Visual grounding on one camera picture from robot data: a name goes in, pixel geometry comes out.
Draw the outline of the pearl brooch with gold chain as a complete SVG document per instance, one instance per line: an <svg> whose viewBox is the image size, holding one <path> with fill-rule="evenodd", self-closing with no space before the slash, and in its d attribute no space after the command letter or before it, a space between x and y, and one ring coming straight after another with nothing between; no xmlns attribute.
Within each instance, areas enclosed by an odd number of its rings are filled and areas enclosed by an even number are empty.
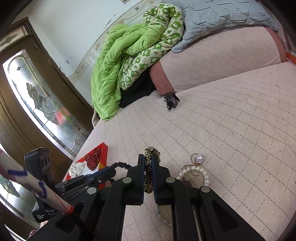
<svg viewBox="0 0 296 241"><path fill-rule="evenodd" d="M201 167L205 160L206 160L206 156L202 153L194 153L191 155L191 162L195 166Z"/></svg>

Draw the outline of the red cardboard tray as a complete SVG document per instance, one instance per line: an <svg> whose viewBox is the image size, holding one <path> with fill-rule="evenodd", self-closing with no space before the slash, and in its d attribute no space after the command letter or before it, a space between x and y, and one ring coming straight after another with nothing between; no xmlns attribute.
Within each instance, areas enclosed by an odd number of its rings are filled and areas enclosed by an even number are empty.
<svg viewBox="0 0 296 241"><path fill-rule="evenodd" d="M78 161L74 161L66 173L64 181L81 175L93 174L107 166L108 146L101 143Z"/></svg>

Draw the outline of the red dotted scrunchie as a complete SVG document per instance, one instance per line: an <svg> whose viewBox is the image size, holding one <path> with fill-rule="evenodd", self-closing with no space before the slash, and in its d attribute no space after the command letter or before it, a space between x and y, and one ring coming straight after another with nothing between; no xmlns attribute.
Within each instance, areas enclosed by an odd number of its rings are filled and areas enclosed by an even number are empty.
<svg viewBox="0 0 296 241"><path fill-rule="evenodd" d="M84 156L84 160L86 162L87 168L91 171L94 171L100 162L101 157L101 149L96 148L92 153L88 153Z"/></svg>

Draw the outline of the white patterned scrunchie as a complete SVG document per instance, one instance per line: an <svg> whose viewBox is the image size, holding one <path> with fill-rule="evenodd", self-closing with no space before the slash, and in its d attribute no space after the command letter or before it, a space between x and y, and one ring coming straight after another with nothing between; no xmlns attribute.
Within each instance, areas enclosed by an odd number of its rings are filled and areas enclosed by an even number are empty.
<svg viewBox="0 0 296 241"><path fill-rule="evenodd" d="M72 163L69 170L68 170L68 175L71 178L75 178L77 176L80 176L83 172L84 167L85 167L85 162Z"/></svg>

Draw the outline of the beige floral cloth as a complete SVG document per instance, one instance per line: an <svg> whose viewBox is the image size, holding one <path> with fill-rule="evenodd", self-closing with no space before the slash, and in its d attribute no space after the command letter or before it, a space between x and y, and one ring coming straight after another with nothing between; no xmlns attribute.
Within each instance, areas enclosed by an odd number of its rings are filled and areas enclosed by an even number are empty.
<svg viewBox="0 0 296 241"><path fill-rule="evenodd" d="M96 125L98 124L98 122L100 121L100 116L97 113L96 110L94 110L93 116L92 116L92 125L93 127L96 127Z"/></svg>

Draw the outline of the wooden door with stained glass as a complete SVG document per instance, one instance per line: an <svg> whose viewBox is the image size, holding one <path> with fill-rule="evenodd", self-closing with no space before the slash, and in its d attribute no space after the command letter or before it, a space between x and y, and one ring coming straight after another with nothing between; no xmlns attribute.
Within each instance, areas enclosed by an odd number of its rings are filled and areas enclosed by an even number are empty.
<svg viewBox="0 0 296 241"><path fill-rule="evenodd" d="M93 109L57 67L28 18L1 38L1 145L21 165L45 147L55 182L90 135Z"/></svg>

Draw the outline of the pink quilted mattress cover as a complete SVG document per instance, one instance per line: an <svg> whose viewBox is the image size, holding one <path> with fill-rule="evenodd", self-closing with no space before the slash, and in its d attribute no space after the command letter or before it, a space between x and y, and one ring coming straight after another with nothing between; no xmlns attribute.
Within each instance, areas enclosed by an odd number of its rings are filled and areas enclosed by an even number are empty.
<svg viewBox="0 0 296 241"><path fill-rule="evenodd" d="M135 165L152 146L175 177L202 153L211 188L265 240L277 240L295 213L295 65L216 80L178 97L167 110L153 92L100 121L76 158L105 143L108 164Z"/></svg>

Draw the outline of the black hair claw clip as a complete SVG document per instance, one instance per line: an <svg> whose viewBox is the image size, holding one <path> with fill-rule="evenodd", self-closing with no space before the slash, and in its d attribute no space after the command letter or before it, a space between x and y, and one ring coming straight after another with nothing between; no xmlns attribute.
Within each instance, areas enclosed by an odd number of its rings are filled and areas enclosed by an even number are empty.
<svg viewBox="0 0 296 241"><path fill-rule="evenodd" d="M176 96L174 92L168 92L164 95L164 101L166 102L167 109L171 110L178 105L180 99Z"/></svg>

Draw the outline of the green patterned white blanket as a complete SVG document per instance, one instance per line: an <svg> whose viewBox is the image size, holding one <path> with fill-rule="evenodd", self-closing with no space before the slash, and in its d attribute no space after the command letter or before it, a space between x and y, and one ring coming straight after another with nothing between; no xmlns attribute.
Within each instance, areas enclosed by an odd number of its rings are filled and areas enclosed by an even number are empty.
<svg viewBox="0 0 296 241"><path fill-rule="evenodd" d="M120 87L127 90L147 68L172 49L182 38L182 11L172 4L157 4L143 14L145 32L123 49L118 74Z"/></svg>

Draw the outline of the green quilt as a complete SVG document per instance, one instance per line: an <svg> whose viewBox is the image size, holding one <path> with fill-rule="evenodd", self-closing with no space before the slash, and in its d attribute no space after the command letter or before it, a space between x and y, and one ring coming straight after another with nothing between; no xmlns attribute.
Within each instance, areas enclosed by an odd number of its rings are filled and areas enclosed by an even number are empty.
<svg viewBox="0 0 296 241"><path fill-rule="evenodd" d="M123 50L131 47L147 31L147 25L115 25L107 35L91 76L91 98L94 110L104 121L119 110L120 81L117 79Z"/></svg>

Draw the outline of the pink quilted pillow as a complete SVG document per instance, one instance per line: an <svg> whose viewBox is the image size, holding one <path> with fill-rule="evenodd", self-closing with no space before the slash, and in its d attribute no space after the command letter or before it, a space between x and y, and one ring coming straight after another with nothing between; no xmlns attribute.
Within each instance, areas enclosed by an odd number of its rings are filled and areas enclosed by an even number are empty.
<svg viewBox="0 0 296 241"><path fill-rule="evenodd" d="M150 69L159 95L283 63L285 47L266 27L244 27L209 35L180 53L168 52Z"/></svg>

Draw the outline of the grey-blue quilted blanket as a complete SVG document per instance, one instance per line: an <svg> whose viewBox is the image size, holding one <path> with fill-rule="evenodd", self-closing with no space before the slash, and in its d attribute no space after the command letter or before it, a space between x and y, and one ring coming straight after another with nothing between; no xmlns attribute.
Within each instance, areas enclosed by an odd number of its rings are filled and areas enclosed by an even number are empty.
<svg viewBox="0 0 296 241"><path fill-rule="evenodd" d="M195 40L206 35L245 26L265 26L278 30L276 22L257 1L162 1L182 11L185 30L180 42L171 50L180 53Z"/></svg>

